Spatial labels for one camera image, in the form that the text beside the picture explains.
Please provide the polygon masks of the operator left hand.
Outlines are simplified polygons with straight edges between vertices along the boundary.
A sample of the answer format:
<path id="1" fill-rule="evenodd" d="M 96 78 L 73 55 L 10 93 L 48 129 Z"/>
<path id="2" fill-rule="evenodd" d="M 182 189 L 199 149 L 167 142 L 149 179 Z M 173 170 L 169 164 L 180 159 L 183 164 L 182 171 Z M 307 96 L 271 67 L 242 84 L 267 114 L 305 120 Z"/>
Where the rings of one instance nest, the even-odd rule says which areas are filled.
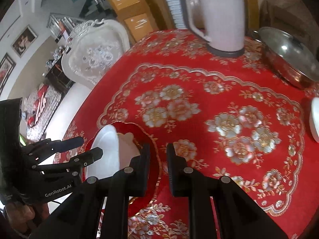
<path id="1" fill-rule="evenodd" d="M 46 219 L 50 215 L 47 203 L 30 206 L 22 205 L 20 202 L 11 202 L 5 205 L 5 211 L 12 228 L 22 234 L 25 234 L 28 231 L 28 222 L 35 218 L 36 213 L 40 215 L 41 220 Z"/>

